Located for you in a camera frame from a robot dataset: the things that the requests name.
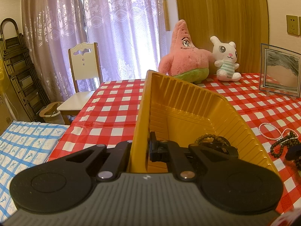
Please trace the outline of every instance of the picture frame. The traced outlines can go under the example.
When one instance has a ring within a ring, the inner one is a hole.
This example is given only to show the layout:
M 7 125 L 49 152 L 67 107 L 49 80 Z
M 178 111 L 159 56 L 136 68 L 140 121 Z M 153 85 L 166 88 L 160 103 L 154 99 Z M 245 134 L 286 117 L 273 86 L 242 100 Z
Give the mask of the picture frame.
M 299 98 L 301 54 L 270 44 L 261 44 L 259 90 Z

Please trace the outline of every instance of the blue plaid fabric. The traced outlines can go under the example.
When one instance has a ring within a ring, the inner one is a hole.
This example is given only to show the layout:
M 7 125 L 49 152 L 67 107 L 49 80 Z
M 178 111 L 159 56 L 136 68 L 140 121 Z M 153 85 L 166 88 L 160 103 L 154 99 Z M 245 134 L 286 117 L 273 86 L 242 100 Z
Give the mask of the blue plaid fabric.
M 0 136 L 0 222 L 16 211 L 9 194 L 13 177 L 45 162 L 68 126 L 14 121 Z

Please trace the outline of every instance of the yellow basket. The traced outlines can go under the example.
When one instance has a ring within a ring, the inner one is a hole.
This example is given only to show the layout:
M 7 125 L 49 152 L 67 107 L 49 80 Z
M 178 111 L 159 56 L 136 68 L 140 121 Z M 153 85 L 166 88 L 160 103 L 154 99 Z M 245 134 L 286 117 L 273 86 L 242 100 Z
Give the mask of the yellow basket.
M 148 159 L 150 131 L 155 131 L 157 140 L 172 140 L 181 147 L 206 133 L 223 136 L 238 149 L 241 160 L 279 175 L 262 144 L 225 97 L 151 70 L 140 103 L 129 172 L 167 172 L 165 163 Z

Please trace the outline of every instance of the pink starfish plush toy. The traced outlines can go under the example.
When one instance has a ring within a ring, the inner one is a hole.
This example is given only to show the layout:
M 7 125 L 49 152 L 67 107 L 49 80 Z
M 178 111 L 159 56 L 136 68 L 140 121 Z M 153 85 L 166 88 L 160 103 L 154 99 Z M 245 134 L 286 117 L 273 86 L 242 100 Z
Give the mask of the pink starfish plush toy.
M 211 52 L 196 48 L 185 20 L 176 23 L 170 52 L 159 64 L 159 72 L 178 79 L 200 83 L 209 75 L 209 62 L 214 62 Z

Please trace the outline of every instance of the cardboard box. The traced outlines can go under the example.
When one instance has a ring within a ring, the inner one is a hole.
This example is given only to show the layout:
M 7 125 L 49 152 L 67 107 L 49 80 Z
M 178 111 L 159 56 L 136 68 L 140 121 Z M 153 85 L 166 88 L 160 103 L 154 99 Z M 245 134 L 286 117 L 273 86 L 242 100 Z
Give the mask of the cardboard box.
M 3 97 L 0 95 L 0 135 L 9 127 L 13 118 L 9 113 Z

